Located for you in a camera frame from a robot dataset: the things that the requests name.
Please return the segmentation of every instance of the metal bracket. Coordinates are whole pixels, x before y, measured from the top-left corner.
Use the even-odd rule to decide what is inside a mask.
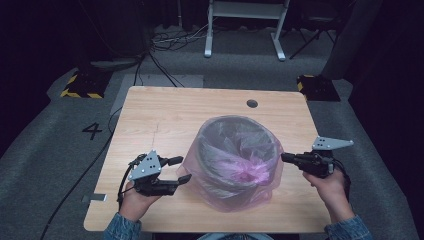
[[[84,195],[81,199],[82,203],[90,203],[91,201],[101,201],[104,202],[107,199],[106,194],[93,193],[91,195]]]
[[[158,155],[156,154],[155,150],[152,150],[131,172],[131,174],[128,176],[128,180],[131,181],[154,174],[160,174],[161,170],[162,167],[160,165]]]
[[[353,141],[325,138],[318,136],[312,144],[313,150],[334,150],[337,148],[352,146]]]

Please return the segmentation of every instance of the cable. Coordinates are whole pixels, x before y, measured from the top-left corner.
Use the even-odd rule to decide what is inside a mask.
[[[111,116],[110,116],[110,118],[109,118],[109,122],[107,123],[107,127],[108,127],[108,129],[109,129],[109,133],[110,134],[113,134],[113,132],[115,131],[115,130],[112,130],[112,129],[110,129],[110,122],[112,121],[112,117],[117,113],[117,112],[119,112],[119,111],[121,111],[122,110],[122,107],[120,107],[120,108],[118,108],[118,110],[116,110]]]
[[[107,148],[108,144],[110,143],[110,141],[112,140],[112,136],[113,136],[113,132],[112,134],[109,136],[108,140],[106,141],[105,145],[103,146],[103,148],[100,150],[100,152],[97,154],[97,156],[94,158],[94,160],[90,163],[90,165],[88,166],[88,168],[81,174],[81,176],[78,178],[78,180],[75,182],[75,184],[72,186],[72,188],[66,193],[65,197],[63,197],[62,201],[60,201],[59,205],[56,207],[56,209],[54,210],[54,212],[52,213],[52,215],[49,218],[49,221],[47,222],[46,226],[44,227],[43,233],[41,234],[40,240],[44,239],[44,236],[46,235],[47,230],[49,229],[49,226],[51,224],[51,222],[53,221],[53,218],[56,216],[57,212],[59,211],[59,209],[62,207],[63,203],[66,201],[66,199],[69,197],[69,195],[71,195],[71,193],[74,191],[74,189],[78,186],[78,184],[81,182],[81,180],[84,178],[84,176],[87,174],[87,172],[91,169],[91,167],[93,167],[93,165],[97,162],[97,160],[99,159],[99,157],[102,155],[102,153],[104,152],[104,150]]]
[[[122,189],[124,188],[124,184],[125,181],[127,180],[127,176],[130,173],[131,169],[133,168],[133,165],[129,165],[127,170],[125,171],[124,177],[121,180],[121,184],[119,185],[119,190],[118,190],[118,199],[116,200],[118,202],[118,210],[121,209],[122,206],[122,201],[124,201],[124,193],[125,191],[122,191]]]
[[[155,41],[156,36],[158,36],[158,35],[156,35],[152,40],[154,48],[155,48],[155,50],[158,50],[158,51],[168,51],[168,50],[176,51],[176,50],[179,50],[179,49],[187,46],[189,43],[193,43],[193,42],[195,42],[195,41],[197,41],[201,38],[205,38],[207,35],[202,35],[202,36],[199,36],[199,37],[197,37],[197,35],[200,32],[204,32],[203,29],[206,28],[207,26],[208,26],[208,24],[204,25],[203,27],[201,27],[200,29],[198,29],[194,33],[186,33],[183,36],[178,36],[181,33],[181,31],[178,31],[177,34],[175,34],[172,38],[162,38],[163,34],[165,34],[166,36],[168,36],[168,34],[167,33],[159,33],[158,35],[160,36],[160,38]],[[161,44],[161,43],[163,44],[163,43],[166,43],[166,42],[169,42],[168,47],[158,46],[158,44]],[[183,45],[178,47],[178,48],[173,49],[172,47],[175,46],[176,44],[183,44]]]
[[[174,76],[172,76],[171,74],[168,73],[168,71],[162,66],[160,65],[159,61],[152,55],[152,53],[149,53],[150,57],[153,60],[153,63],[156,65],[156,67],[159,68],[159,70],[165,74],[165,76],[169,79],[169,81],[172,83],[172,85],[174,85],[174,87],[177,87],[177,85],[174,83],[174,81],[171,79],[173,78],[176,82],[178,82],[182,87],[184,87],[184,85],[178,81],[178,79],[176,79]]]
[[[352,184],[352,181],[350,180],[350,176],[347,174],[346,168],[342,162],[340,162],[337,159],[334,159],[333,163],[337,167],[337,169],[339,169],[343,173],[343,177],[345,179],[344,190],[346,194],[346,199],[349,201],[350,185]]]
[[[133,86],[135,86],[135,85],[137,84],[137,76],[138,76],[138,78],[139,78],[139,79],[140,79],[140,81],[141,81],[141,86],[144,86],[143,79],[140,77],[140,73],[139,73],[140,65],[141,65],[141,62],[138,64],[137,69],[135,70]]]

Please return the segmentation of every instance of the person's left hand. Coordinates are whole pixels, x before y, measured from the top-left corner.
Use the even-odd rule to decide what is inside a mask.
[[[128,182],[125,189],[133,187],[132,182]],[[151,196],[146,197],[136,192],[135,189],[131,189],[124,193],[124,200],[122,201],[121,209],[119,214],[124,218],[137,222],[149,209],[150,205],[156,202],[162,196]]]

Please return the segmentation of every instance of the wrist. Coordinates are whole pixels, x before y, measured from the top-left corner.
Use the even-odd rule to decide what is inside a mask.
[[[145,212],[146,211],[143,211],[143,213],[138,213],[137,211],[134,211],[134,209],[121,208],[119,210],[119,215],[131,222],[138,222],[140,218],[143,217]]]
[[[352,211],[347,199],[342,199],[332,204],[326,203],[326,207],[330,214],[332,223],[341,222],[355,217],[355,213]]]
[[[104,239],[138,239],[141,222],[132,222],[116,213],[112,221],[105,229]]]

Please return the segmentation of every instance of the pink plastic bag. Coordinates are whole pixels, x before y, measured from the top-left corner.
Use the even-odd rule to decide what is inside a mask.
[[[183,185],[221,212],[268,203],[280,185],[283,148],[264,126],[242,116],[206,121],[194,139],[178,176],[192,174]]]

